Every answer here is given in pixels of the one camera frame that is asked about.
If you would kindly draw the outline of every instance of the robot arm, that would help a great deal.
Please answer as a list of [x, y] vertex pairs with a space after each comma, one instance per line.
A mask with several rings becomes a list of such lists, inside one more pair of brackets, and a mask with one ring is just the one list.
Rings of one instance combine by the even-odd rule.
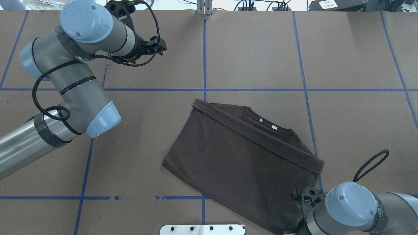
[[302, 201], [304, 216], [296, 235], [344, 235], [356, 230], [371, 235], [418, 232], [418, 199], [410, 195], [371, 193], [357, 183], [345, 182], [326, 196], [307, 188], [295, 190], [293, 198]]
[[[137, 0], [110, 1], [107, 10], [90, 0], [70, 0], [61, 11], [61, 24], [21, 51], [23, 67], [35, 78], [59, 68], [43, 80], [52, 81], [64, 102], [59, 109], [42, 110], [38, 104], [40, 113], [0, 138], [0, 179], [70, 143], [78, 135], [87, 133], [95, 138], [120, 122], [115, 105], [87, 63], [103, 57], [94, 55], [100, 50], [111, 53], [112, 60], [120, 64], [135, 63], [143, 54], [162, 55], [166, 46], [159, 35], [145, 41], [133, 28], [129, 13], [138, 3], [146, 4]], [[126, 24], [118, 19], [123, 15], [127, 15], [123, 20]], [[33, 97], [36, 101], [36, 89]]]

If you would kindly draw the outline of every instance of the gray metal bracket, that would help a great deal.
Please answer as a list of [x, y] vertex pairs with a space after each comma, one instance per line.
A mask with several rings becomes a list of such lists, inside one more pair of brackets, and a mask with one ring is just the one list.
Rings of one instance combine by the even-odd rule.
[[212, 15], [212, 0], [197, 0], [198, 15]]

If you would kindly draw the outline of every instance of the folded garment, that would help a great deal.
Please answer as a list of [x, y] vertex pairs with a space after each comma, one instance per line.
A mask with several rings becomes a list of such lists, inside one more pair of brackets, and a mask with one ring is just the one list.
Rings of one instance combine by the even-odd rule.
[[163, 164], [176, 177], [266, 230], [302, 219], [296, 188], [315, 186], [324, 162], [291, 129], [249, 107], [196, 100]]

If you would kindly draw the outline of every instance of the white label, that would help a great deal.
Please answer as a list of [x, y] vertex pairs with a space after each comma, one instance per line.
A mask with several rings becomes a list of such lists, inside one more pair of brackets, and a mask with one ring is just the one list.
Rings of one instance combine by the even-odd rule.
[[322, 9], [330, 9], [330, 8], [338, 7], [338, 5], [335, 3], [334, 0], [322, 1], [322, 2], [319, 2], [319, 4], [321, 5]]

